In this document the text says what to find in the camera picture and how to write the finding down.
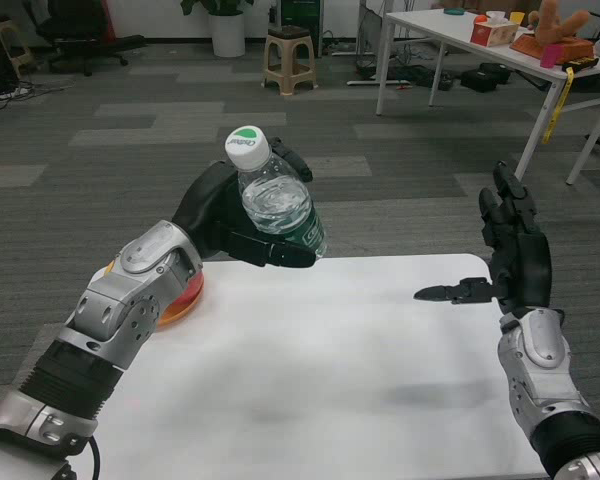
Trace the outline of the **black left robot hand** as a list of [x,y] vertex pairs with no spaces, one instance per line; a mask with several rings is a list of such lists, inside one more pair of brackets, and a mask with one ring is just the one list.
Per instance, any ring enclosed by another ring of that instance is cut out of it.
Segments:
[[185,193],[172,222],[201,258],[224,252],[265,266],[308,268],[327,250],[326,235],[306,186],[307,163],[255,126],[225,140],[226,161],[208,167]]

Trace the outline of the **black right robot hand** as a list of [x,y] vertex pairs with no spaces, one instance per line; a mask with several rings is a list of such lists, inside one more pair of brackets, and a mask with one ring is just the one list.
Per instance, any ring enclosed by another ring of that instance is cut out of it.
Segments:
[[483,188],[478,197],[483,240],[492,249],[490,277],[426,287],[414,294],[416,300],[475,304],[495,299],[505,314],[550,304],[551,254],[547,237],[535,221],[532,195],[504,162],[494,167],[493,179],[496,189]]

